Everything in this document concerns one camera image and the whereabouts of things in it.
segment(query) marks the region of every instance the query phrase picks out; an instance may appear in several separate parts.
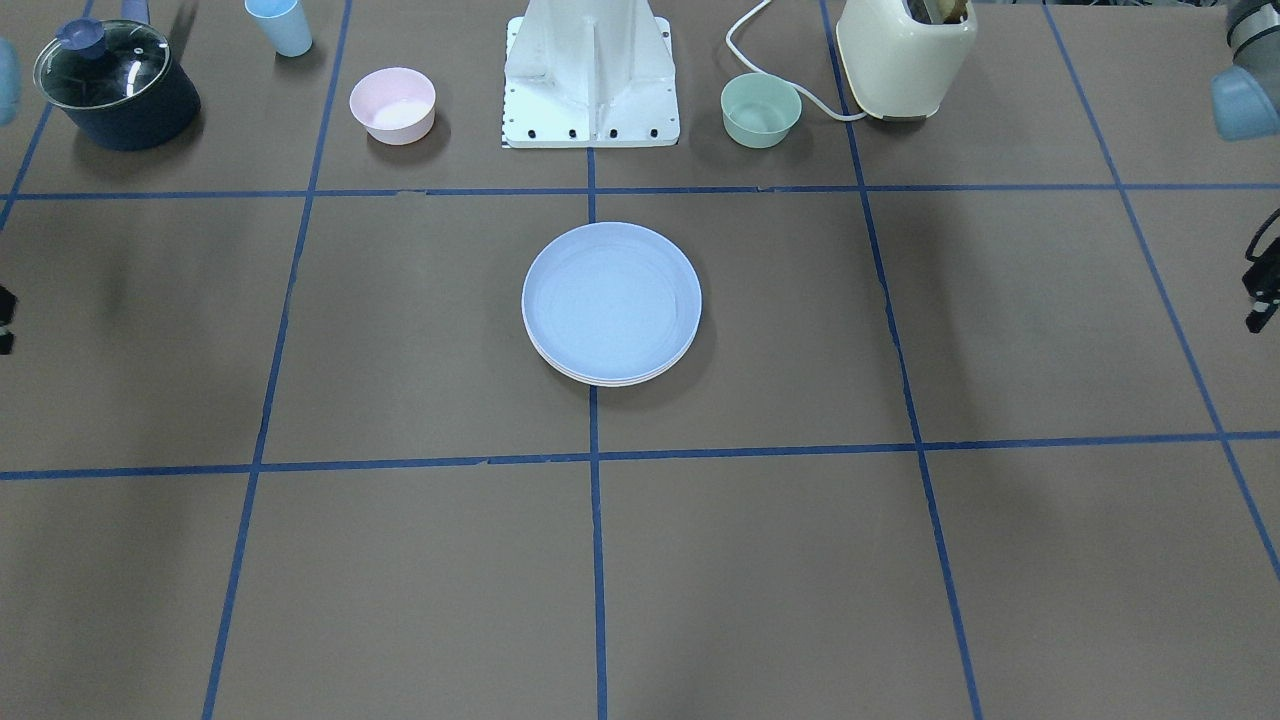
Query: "pink bowl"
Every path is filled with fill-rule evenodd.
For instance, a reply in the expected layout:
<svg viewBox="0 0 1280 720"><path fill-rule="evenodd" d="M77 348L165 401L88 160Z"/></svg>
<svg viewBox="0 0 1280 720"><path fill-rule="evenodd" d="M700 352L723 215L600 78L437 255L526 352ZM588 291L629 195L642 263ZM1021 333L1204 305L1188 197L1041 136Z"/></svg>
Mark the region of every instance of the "pink bowl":
<svg viewBox="0 0 1280 720"><path fill-rule="evenodd" d="M351 91L351 114L374 140L408 145L435 124L435 86L408 68L383 68L365 76Z"/></svg>

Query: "blue plastic part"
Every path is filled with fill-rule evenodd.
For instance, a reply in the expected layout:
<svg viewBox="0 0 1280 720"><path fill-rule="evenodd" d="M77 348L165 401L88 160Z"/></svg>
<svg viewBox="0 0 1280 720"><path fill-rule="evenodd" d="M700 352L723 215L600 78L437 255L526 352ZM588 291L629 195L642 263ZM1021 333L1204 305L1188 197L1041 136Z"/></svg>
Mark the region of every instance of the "blue plastic part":
<svg viewBox="0 0 1280 720"><path fill-rule="evenodd" d="M22 76L18 69L18 53L8 40L0 37L0 126L6 126L18 117L20 94Z"/></svg>
<svg viewBox="0 0 1280 720"><path fill-rule="evenodd" d="M1213 77L1213 124L1222 140L1280 133L1280 113L1249 70L1231 65Z"/></svg>

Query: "mint green bowl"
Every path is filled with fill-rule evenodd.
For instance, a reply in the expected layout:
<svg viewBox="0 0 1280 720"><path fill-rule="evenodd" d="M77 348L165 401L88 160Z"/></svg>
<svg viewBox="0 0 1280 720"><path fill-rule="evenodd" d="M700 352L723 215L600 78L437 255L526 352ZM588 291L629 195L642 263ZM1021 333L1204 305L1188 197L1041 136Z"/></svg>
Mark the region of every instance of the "mint green bowl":
<svg viewBox="0 0 1280 720"><path fill-rule="evenodd" d="M800 94L767 73L737 76L721 91L724 132L746 147L773 147L800 119Z"/></svg>

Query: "grid line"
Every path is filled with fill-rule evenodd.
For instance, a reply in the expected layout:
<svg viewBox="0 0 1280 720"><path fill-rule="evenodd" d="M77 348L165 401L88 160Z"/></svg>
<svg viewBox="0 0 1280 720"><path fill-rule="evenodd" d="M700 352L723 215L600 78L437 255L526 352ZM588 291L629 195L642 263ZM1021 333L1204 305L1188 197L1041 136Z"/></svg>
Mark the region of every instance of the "grid line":
<svg viewBox="0 0 1280 720"><path fill-rule="evenodd" d="M250 473L248 483L244 488L244 506L241 511L239 532L236 536L236 551L232 556L230 575L227 580L227 596L223 601L223 615L218 628L218 641L214 646L214 659L209 670L209 687L205 692L205 707L202 720L212 720L214 706L218 700L218 685L221 679L223 659L227 653L227 639L230 634L232 615L236 609L236 591L239 587L239 573L244 561L244 550L248 543L250 524L253 520L253 501L257 496L257 480L260 470L256 468L262 462L262 454L266 450L266 436L271 424L271 409L275 401L275 388L280 375L280 363L284 357L284 343L289 329L289 307L293 301L293 288L298 279L298 265L302 261L302 251L306 247L307 231L311 225L311 209L315 205L316 184L320 179L320 164L324 160L324 143L329 132L329 118L333 114L333 101L338 94L338 74L342 69L342 58L347 42L347 28L351 22L352 0L343 3L342 26L338 29L338 44L334 50L333 70L329 76L329 91L325 96L324 111L320 115L320 132L316 137L315 156L311 160L311 178L307 182L306 202L302 206L302 219L298 222L298 237L293 247L293 260L289 266L289 279L284 290L284 304L280 309L280 324L275 337L275 352L271 357L271 370L266 382L266 392L262 398L262 421L259 427L257 441L253 447L255 470Z"/></svg>
<svg viewBox="0 0 1280 720"><path fill-rule="evenodd" d="M37 128L42 129L47 113ZM35 141L28 154L35 151ZM14 190L26 176L24 161ZM1276 191L1280 183L920 183L920 184L780 184L780 186L636 186L636 187L385 187L385 188L329 188L329 190L191 190L191 191L137 191L137 192L14 192L5 195L4 209L0 210L0 223L8 218L17 202L74 201L91 202L102 200L223 200L223 199L268 199L268 197L394 197L402 193L425 196L524 196L524 195L750 195L750 193L859 193L859 192L1115 192L1117 188L1143 192L1244 192Z"/></svg>
<svg viewBox="0 0 1280 720"><path fill-rule="evenodd" d="M598 388L588 391L591 464L591 573L595 583L595 717L609 720L608 626L604 597L604 518L600 511L600 404Z"/></svg>
<svg viewBox="0 0 1280 720"><path fill-rule="evenodd" d="M84 6L84 14L87 15L92 10L93 0L87 0ZM20 480L56 480L56 479L102 479L102 478L120 478L120 477L180 477L180 475L206 475L206 474L248 474L248 482L246 486L244 503L242 507L242 515L239 520L239 528L237 533L236 551L232 560L230 575L228 578L227 594L224 598L223 616L219 624L219 634L216 648L210 669L210 682L206 691L204 715L205 720L211 720L214 714L214 703L216 701L218 683L220 678L221 661L225 653L225 644L230 630L232 611L234 607L236 589L238 585L239 571L243 562L244 551L247 547L248 530L252 521L252 509L256 497L256 488L259 479L262 473L297 473L297 471L343 471L343 470L378 470L378 469L412 469L412 468L444 468L444 466L475 466L485 464L539 464L539 462L586 462L590 466L590 489L591 489L591 516L593 516L593 559L594 559L594 591L595 591L595 641L596 641L596 701L598 701L598 720L607 720L608 717L608 683L607 683L607 657L605 657L605 603L604 603L604 565L603 565L603 527L602 527L602 497L600 497L600 465L602 462L613 461L648 461L648 460L666 460L666 459L713 459L713 457L754 457L754 456L805 456L805 455L833 455L833 454L906 454L914 452L919 462L919 471L923 482L923 489L928 505L928 511L931 516L931 523L933 525L934 541L937 546L940 565L943 574L945 585L947 589L948 605L952 614L952 621L955 625L956 639L960 648L961 661L965 671L965 680L969 692L969 698L973 708L975 720L982 719L982 706L979 701L979 694L977 689L977 682L974 678L974 671L972 661L969 657L968 643L965 638L965 632L963 626L963 619L960 615L960 605L957 600L957 593L955 589L954 579L951 575L950 560L947 556L945 536L942 530L941 516L937 509L936 497L933 493L932 479L928 466L929 452L952 452L952 451L970 451L970 450L1011 450L1011 448L1046 448L1046 447L1089 447L1089 446L1110 446L1110 445L1161 445L1161 443L1202 443L1202 442L1219 442L1222 446L1224 454L1229 461L1231 471L1239 484L1240 492L1244 496L1245 503L1253 518L1254 525L1261 536L1263 546L1266 547L1272 568L1275 569L1277 577L1280 577L1280 561L1276 559L1276 551L1271 543L1267 529L1258 514L1258 510L1253 502L1252 495L1249 492L1245 478L1236 462L1235 455L1231 450L1231 442L1249 442L1249 441L1272 441L1280 439L1280 430L1252 430L1252 432L1226 432L1217 416L1216 409L1213 406L1212 398L1210 397L1207 386L1201 377L1198 365L1192 354L1190 345L1181 329L1178 320L1174 306L1165 291L1162 279L1160 277L1156 261L1149 251L1146 237L1142 232L1140 224L1129 201L1129 190L1134 191L1204 191L1204 192L1221 192L1221 191L1258 191L1258 190L1280 190L1280 183L1135 183L1125 184L1119 172L1116 170L1115 163L1111 154L1106 146L1105 138L1102 136L1101 128L1093 115L1093 111L1088 104L1087 96L1084 94L1083 86L1075 73L1071 64L1070 56L1059 33L1059 29L1053 22L1052 14L1048 8L1044 8L1044 15L1053 36L1057 41L1060 53L1064 61L1068 65L1069 73L1073 82L1075 83L1076 92L1084 109L1088 114L1093 131L1100 142L1100 147L1106 158L1108 168L1114 182L1107 183L1041 183L1041 184L868 184L865 182L861 163L858 154L856 138L851 126L846 126L846 132L849 137L849 146L851 152L851 160L854 163L856 184L852 186L777 186L777 187L750 187L750 186L709 186L709 187L616 187L616 188L600 188L596 187L596 167L595 167L595 152L593 149L586 151L588 163L588 182L585 188L570 187L570 188L385 188L385 190L317 190L319 172L323 159L324 143L328 132L328 124L333 109L334 96L337 92L337 83L339 76L339 68L343 58L343 47L347 37L347 28L349 22L349 15L352 10L352 0L346 0L344 14L342 19L342 27L338 37L338 46L334 56L334 65L330 77L329 94L325 100L324 114L320 127L320 135L316 143L316 151L312 163L312 172L306 190L279 190L279 191L192 191L192 192L83 192L83 193L23 193L20 192L20 186L29 169L37 145L42 137L44 129L51 114L52 106L47 102L42 110L41 118L35 128L35 132L28 143L26 155L23 158L22 165L19 167L18 174L14 183L4 199L4 206L0 209L0 231L4 229L5 223L14 208L19 201L102 201L102 200L173 200L173 199L229 199L229 197L296 197L306 199L302 210L302 218L300 220L298 237L296 240L294 254L291 265L289 279L285 288L284 304L282 309L280 325L278 329L275 352L273 355L271 369L268 382L268 388L264 397L262 418L259 428L259 434L255 442L253 459L250 464L225 464L225 465L191 465L191 466L138 466L138 468L87 468L87 469L65 469L65 470L18 470L18 471L0 471L0 482L20 482ZM820 10L823 15L823 23L827 32L828 50L831 51L832 69L836 76L837 92L840 95L840 102L842 111L847 113L847 102L845 99L844 81L841 76L841 68L837 61L837 54L835 47L835 41L832 36L832 28L828 17L828 9L826 0L820 1ZM1071 191L1071 192L1100 192L1100 191L1117 191L1121 195L1125 209L1129 214L1130 223L1137 234L1139 245L1142 246L1143 254L1147 259L1148 268L1156 281L1157 288L1165 302L1166 311L1178 334L1179 342L1181 343L1183 351L1190 365L1192 373L1196 382L1201 389L1202 397L1204 400L1206 407L1212 418L1215 433L1188 433L1188 434L1152 434L1152 436L1106 436L1106 437L1062 437L1062 438L1028 438L1028 439L996 439L996 441L955 441L955 442L925 442L922 437L919 429L919 419L915 413L914 400L911 396L908 365L901 347L900 336L897 332L897 324L893 315L891 292L888 287L887 275L884 273L883 260L879 252L879 243L876 234L874 218L870 209L870 193L876 192L954 192L954 191L978 191L978 192L1001 192L1001 191ZM590 424L590 451L582 452L567 452L567 454L531 454L531 455L495 455L495 456L466 456L466 457L421 457L421 459L381 459L381 460L339 460L339 461L298 461L298 462L264 462L262 456L265 452L265 443L268 437L268 430L270 425L271 406L275 395L276 380L280 372L280 364L285 345L285 336L288 329L289 306L292 300L292 292L294 283L297 281L297 270L306 243L306 236L310 224L310 215L314 206L314 200L316 197L383 197L383 196L396 196L404 192L415 192L422 195L438 195L438 196L518 196L518 195L584 195L588 200L588 217L589 222L596 222L596 200L599 195L678 195L678 193L700 193L700 195L713 195L713 193L754 193L754 192L781 192L781 193L858 193L863 205L864 219L867 222L867 228L869 233L869 242L872 245L872 252L876 261L877 275L881 282L884 302L886 302L886 320L888 324L890 334L897 352L899 369L902 380L902 393L904 401L906 404L908 416L911 424L913 442L910 443L868 443L868 445L828 445L828 446L769 446L769 447L744 447L744 448L676 448L676 450L645 450L645 451L612 451L602 452L599 448L599 406L598 406L598 391L595 387L589 388L589 424Z"/></svg>
<svg viewBox="0 0 1280 720"><path fill-rule="evenodd" d="M822 10L822 24L827 36L827 51L831 59L831 70L835 74L836 90L840 96L841 114L849 114L849 104L845 100L845 82L840 72L840 60L836 50L836 38L832 33L831 15L827 10L827 0L818 4ZM859 200L863 206L863 217L867 222L867 240L870 243L872 258L876 261L876 278L879 281L881 291L884 295L884 320L888 324L888 333L893 341L893 351L897 355L897 366L902 378L902 401L906 405L906 416L911 425L911 441L915 446L915 459L920 469L920 483L924 488L924 498L929 510L929 524L933 527L933 543L938 553L938 565L942 570L942 584L947 593L947 606L951 611L951 625L956 637L956 648L960 652L960 665L964 671L965 689L969 694L969 706L974 720L983 720L982 698L978 693L978 680L974 675L973 661L969 657L969 641L964 630L964 616L960 612L960 597L956 592L955 578L951 574L951 560L947 555L947 541L942 530L942 518L938 514L937 498L933 493L933 479L929 473L929 459L924 450L924 438L920 434L920 421L915 413L915 400L911 395L911 379L906 368L906 355L902 350L902 341L897 332L897 319L893 314L893 296L890 291L888 275L884 273L884 259L879 249L879 238L876 233L876 218L872 213L870 195L867 192L867 178L863 174L861 159L858 152L858 137L851 123L845 123L845 133L849 138L849 151L854 161L854 174L860 188Z"/></svg>
<svg viewBox="0 0 1280 720"><path fill-rule="evenodd" d="M1245 430L1226 433L1231 442L1280 439L1280 430ZM1053 447L1107 447L1144 445L1193 445L1219 442L1217 433L1151 434L1151 436L1088 436L1052 438L1009 438L980 441L924 441L925 452L964 452L973 450L1043 450ZM685 447L666 450L602 451L600 462L632 462L637 460L712 460L727 457L787 457L815 455L886 455L914 452L914 442L812 446L754 447ZM118 468L61 468L46 470L0 470L0 483L74 479L118 479L136 477L241 475L248 473L342 473L366 470L412 470L419 468L467 468L477 465L544 465L590 462L589 452L553 452L525 455L465 455L429 457L384 457L376 460L300 460L288 462L242 462L211 465L140 465Z"/></svg>
<svg viewBox="0 0 1280 720"><path fill-rule="evenodd" d="M1240 464L1235 457L1235 452L1231 450L1231 442L1228 438L1225 428L1222 427L1222 419L1219 416L1217 407L1213 405L1213 397L1208 392L1208 384L1206 384L1204 377L1201 374L1199 364L1196 361L1196 354L1192 351L1190 341L1183 331L1181 320L1178 319L1178 311L1174 309L1174 302L1169 297L1165 281L1160 274L1160 268L1156 265L1156 258L1151 252L1151 246L1147 242L1146 233L1142 231L1142 223L1138 220L1138 214L1134 211L1133 202L1129 200L1129 192L1120 181L1120 170L1116 168L1115 158L1112 158L1111 150L1107 147L1107 141L1102 135L1102 127L1098 124L1098 119L1093 114L1093 106L1089 104L1089 99L1084 92L1084 85L1080 82L1080 77L1075 72L1074 63L1071 63L1070 53L1066 50L1066 42L1062 41L1062 33L1059 31L1057 23L1053 22L1053 13L1050 12L1048 5L1043 5L1042 9L1044 19L1048 22L1050 29L1053 33L1053 41L1057 44L1059 53L1062 55L1062 61L1066 64L1066 70L1071 76L1071 82L1075 85L1075 92L1080 99L1080 105L1084 108L1084 114L1089 118L1089 124L1093 127L1094 136L1097 136L1098 147L1102 150L1102 155L1107 161L1107 168L1111 170L1111 177L1115 181L1115 188L1120 193L1120 200L1124 202L1124 209L1129 215L1129 223L1133 225L1138 246L1147 261L1147 268L1151 270L1151 277L1156 283L1156 290L1160 292L1160 300L1165 305L1169 322L1172 325L1174 333L1178 336L1178 343L1181 346L1183 355L1190 368L1192 377L1196 379L1196 387L1199 388L1201 397L1204 401L1204 409L1208 411L1210 420L1213 423L1213 429L1222 446L1226 462L1231 468L1231 474L1235 477L1235 483L1240 489L1244 505L1253 520L1253 527L1257 529L1258 539L1262 541L1262 547L1267 553L1267 559L1271 561L1271 570L1275 573L1276 579L1280 580L1280 557L1276 556L1275 544L1271 542L1271 536L1267 533L1267 527L1262 520L1262 514L1258 511L1257 503L1253 501L1253 493L1249 491L1249 483L1244 478L1244 473L1240 470Z"/></svg>
<svg viewBox="0 0 1280 720"><path fill-rule="evenodd" d="M81 17L88 17L93 12L93 0L84 0L84 10ZM36 156L36 146L40 145L40 138L45 135L45 126L49 124L49 115L52 114L54 105L51 102L45 102L45 109L40 113L40 120L36 123L35 132L31 133L31 142L27 143L27 152L22 156L22 165L18 167L18 174L13 178L13 187L9 188L9 195L5 197L4 208L0 209L0 232L4 231L5 224L9 222L9 214L13 211L14 204L18 201L18 191L22 190L22 181L27 179L27 170L31 169L31 160Z"/></svg>

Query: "plate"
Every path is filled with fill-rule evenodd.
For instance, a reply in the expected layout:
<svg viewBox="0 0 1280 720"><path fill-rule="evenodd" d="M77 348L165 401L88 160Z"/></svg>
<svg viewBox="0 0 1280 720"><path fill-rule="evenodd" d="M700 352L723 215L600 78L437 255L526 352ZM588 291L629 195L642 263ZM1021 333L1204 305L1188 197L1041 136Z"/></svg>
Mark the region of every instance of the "plate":
<svg viewBox="0 0 1280 720"><path fill-rule="evenodd" d="M698 273L669 240L631 223L591 223L538 254L521 293L525 329L553 368L621 387L662 374L698 333Z"/></svg>

